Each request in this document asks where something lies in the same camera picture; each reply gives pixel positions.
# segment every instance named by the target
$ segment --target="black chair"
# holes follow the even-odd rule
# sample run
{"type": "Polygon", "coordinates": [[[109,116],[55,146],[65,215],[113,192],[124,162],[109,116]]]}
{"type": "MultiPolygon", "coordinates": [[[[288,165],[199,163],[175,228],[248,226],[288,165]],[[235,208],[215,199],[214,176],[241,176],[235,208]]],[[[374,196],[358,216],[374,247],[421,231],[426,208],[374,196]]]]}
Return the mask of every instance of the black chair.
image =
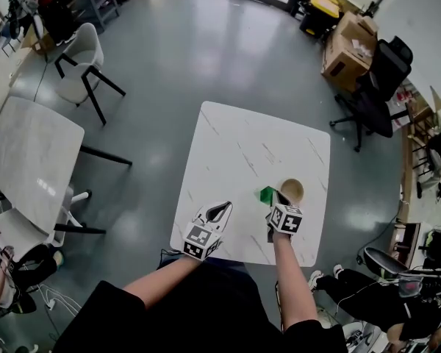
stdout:
{"type": "Polygon", "coordinates": [[[335,100],[343,102],[353,115],[330,121],[330,126],[344,121],[356,122],[358,145],[355,151],[361,150],[363,125],[368,128],[368,135],[375,132],[391,138],[392,120],[406,115],[412,117],[408,106],[406,111],[391,116],[386,104],[412,71],[412,60],[412,50],[400,38],[395,37],[391,43],[379,40],[369,70],[356,79],[356,91],[351,95],[353,101],[340,94],[335,96],[335,100]]]}

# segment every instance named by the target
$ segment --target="sneaker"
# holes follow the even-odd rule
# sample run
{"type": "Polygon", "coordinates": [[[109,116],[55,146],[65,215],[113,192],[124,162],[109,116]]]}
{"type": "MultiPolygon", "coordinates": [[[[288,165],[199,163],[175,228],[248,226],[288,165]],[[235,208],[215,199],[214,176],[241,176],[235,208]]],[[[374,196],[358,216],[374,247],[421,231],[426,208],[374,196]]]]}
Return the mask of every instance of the sneaker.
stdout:
{"type": "Polygon", "coordinates": [[[310,275],[309,280],[309,289],[311,292],[315,292],[317,290],[317,280],[323,277],[322,271],[314,271],[310,275]]]}
{"type": "Polygon", "coordinates": [[[421,194],[423,193],[423,190],[421,189],[421,183],[417,182],[417,197],[421,199],[421,194]]]}
{"type": "Polygon", "coordinates": [[[343,270],[343,267],[341,266],[341,264],[336,264],[335,267],[333,267],[333,276],[335,277],[335,279],[338,278],[338,274],[343,270]]]}
{"type": "Polygon", "coordinates": [[[64,43],[69,43],[74,40],[76,37],[76,32],[73,32],[72,36],[69,39],[64,40],[64,43]]]}
{"type": "Polygon", "coordinates": [[[57,250],[54,255],[52,255],[52,259],[54,259],[54,261],[57,264],[57,270],[59,270],[59,268],[62,266],[62,264],[64,263],[64,255],[62,254],[61,251],[57,250]]]}

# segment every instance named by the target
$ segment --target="trash bin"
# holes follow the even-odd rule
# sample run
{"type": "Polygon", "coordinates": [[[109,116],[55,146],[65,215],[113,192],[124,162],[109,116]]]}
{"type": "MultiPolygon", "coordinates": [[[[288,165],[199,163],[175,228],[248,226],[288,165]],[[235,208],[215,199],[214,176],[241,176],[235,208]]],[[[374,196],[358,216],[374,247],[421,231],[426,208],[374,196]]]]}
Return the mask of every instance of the trash bin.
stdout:
{"type": "Polygon", "coordinates": [[[320,38],[327,29],[331,29],[340,19],[340,8],[330,0],[310,0],[304,5],[306,14],[301,22],[301,30],[320,38]]]}

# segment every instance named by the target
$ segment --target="white sneaker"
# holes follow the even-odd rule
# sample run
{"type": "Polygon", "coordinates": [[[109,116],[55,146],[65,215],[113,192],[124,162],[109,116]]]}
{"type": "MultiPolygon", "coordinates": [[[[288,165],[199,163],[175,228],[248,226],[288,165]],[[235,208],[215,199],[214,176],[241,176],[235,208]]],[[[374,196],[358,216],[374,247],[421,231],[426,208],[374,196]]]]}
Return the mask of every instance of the white sneaker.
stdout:
{"type": "Polygon", "coordinates": [[[311,292],[315,292],[317,290],[317,280],[323,277],[322,271],[313,271],[310,275],[309,280],[309,289],[311,292]]]}
{"type": "Polygon", "coordinates": [[[76,37],[76,32],[73,32],[72,36],[71,36],[69,39],[64,40],[64,43],[69,43],[69,42],[71,42],[72,40],[75,39],[75,37],[76,37]]]}
{"type": "Polygon", "coordinates": [[[335,277],[335,279],[338,278],[338,274],[343,270],[343,267],[341,266],[341,264],[336,264],[335,267],[333,267],[333,276],[335,277]]]}

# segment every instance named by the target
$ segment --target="office chair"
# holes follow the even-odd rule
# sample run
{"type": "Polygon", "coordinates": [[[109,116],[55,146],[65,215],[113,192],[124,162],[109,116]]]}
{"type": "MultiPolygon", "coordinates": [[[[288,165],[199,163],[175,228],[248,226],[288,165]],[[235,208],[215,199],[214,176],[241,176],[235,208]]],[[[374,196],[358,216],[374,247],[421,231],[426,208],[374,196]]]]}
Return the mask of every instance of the office chair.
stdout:
{"type": "Polygon", "coordinates": [[[368,128],[367,134],[374,132],[391,138],[392,120],[412,114],[407,110],[390,115],[386,102],[394,95],[397,88],[412,71],[412,51],[406,44],[395,37],[391,43],[379,40],[373,56],[373,62],[367,73],[356,79],[356,91],[352,93],[353,101],[340,94],[335,96],[337,102],[343,102],[353,114],[347,118],[330,121],[330,126],[344,121],[356,122],[358,145],[354,150],[361,150],[362,126],[368,128]]]}
{"type": "Polygon", "coordinates": [[[106,119],[93,94],[98,83],[103,81],[122,96],[125,96],[126,92],[101,73],[103,60],[103,50],[96,29],[87,22],[79,27],[75,39],[57,58],[55,65],[61,78],[56,87],[57,94],[77,107],[90,97],[101,122],[105,125],[106,119]],[[67,74],[64,74],[60,65],[62,59],[73,66],[67,74]]]}

